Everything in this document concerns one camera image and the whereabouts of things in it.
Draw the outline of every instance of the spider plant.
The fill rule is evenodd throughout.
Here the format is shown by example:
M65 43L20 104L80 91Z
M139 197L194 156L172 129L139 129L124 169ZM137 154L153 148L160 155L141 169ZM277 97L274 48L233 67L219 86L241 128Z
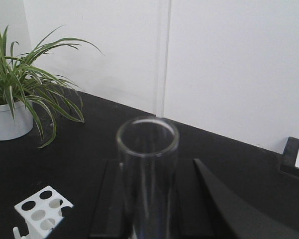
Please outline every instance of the spider plant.
M39 148L49 145L54 140L57 130L55 120L57 114L82 123L84 123L84 117L81 112L82 100L80 96L77 94L80 99L80 107L66 97L66 91L71 89L75 92L74 86L76 85L65 77L53 75L33 66L33 62L38 57L48 54L50 50L57 47L71 47L78 50L78 46L80 46L78 43L81 42L88 43L100 51L94 44L72 37L61 38L43 44L46 38L58 28L44 37L32 51L19 56L13 55L13 47L15 44L19 44L18 42L12 42L10 48L7 49L8 26L3 34L0 31L0 105L8 104L11 116L14 119L14 102L23 102L33 116L41 139L45 137L42 119L34 109L33 103L44 109L52 122L53 131L48 140Z

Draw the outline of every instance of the flower pot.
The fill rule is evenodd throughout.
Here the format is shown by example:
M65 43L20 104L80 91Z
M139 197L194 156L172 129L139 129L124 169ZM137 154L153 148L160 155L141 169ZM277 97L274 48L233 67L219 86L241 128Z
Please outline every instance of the flower pot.
M15 102L14 120L8 105L0 106L0 140L19 138L33 128L33 117L23 102Z

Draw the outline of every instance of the rack hole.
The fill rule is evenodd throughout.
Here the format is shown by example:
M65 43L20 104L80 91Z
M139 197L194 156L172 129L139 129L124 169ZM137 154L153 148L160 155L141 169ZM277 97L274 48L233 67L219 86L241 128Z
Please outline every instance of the rack hole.
M32 208L35 207L35 201L28 201L28 202L25 202L23 203L23 205L21 206L22 210L24 211L29 211L31 210Z
M62 199L53 199L51 202L50 202L50 208L58 208L59 206L61 206L63 203Z
M52 192L50 190L44 191L40 194L40 199L48 199L52 196Z
M69 214L70 214L70 211L71 211L71 207L69 206L65 206L65 207L62 207L60 210L59 210L59 215L61 217L67 217Z
M32 213L31 218L34 221L41 220L42 218L45 217L45 211L44 210L38 210Z
M45 219L43 222L41 222L40 227L43 230L52 230L55 226L55 220L52 218Z

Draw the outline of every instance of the clear glass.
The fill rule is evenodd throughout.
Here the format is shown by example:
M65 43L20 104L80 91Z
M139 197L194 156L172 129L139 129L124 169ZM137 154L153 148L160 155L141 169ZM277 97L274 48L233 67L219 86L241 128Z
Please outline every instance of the clear glass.
M140 117L116 136L130 239L174 239L179 133L170 122Z

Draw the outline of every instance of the glass rim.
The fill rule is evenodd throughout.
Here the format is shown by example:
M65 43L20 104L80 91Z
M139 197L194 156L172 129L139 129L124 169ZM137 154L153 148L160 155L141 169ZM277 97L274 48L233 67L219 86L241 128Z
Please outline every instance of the glass rim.
M137 156L137 157L142 157L142 158L153 157L153 156L159 157L164 153L173 151L174 148L176 148L179 143L179 132L173 123L168 122L163 119L164 118L159 118L159 117L155 117L155 116L140 116L140 117L136 117L136 118L126 121L124 124L122 124L119 127L117 134L116 134L116 142L118 144L118 147L121 147L122 149L124 149L128 154L131 154L131 155ZM174 138L167 147L165 147L164 149L159 150L159 151L155 151L155 152L151 152L151 153L142 153L139 151L132 150L123 143L121 136L123 135L124 130L129 125L136 124L139 122L151 122L151 123L160 124L161 126L167 128L173 134Z

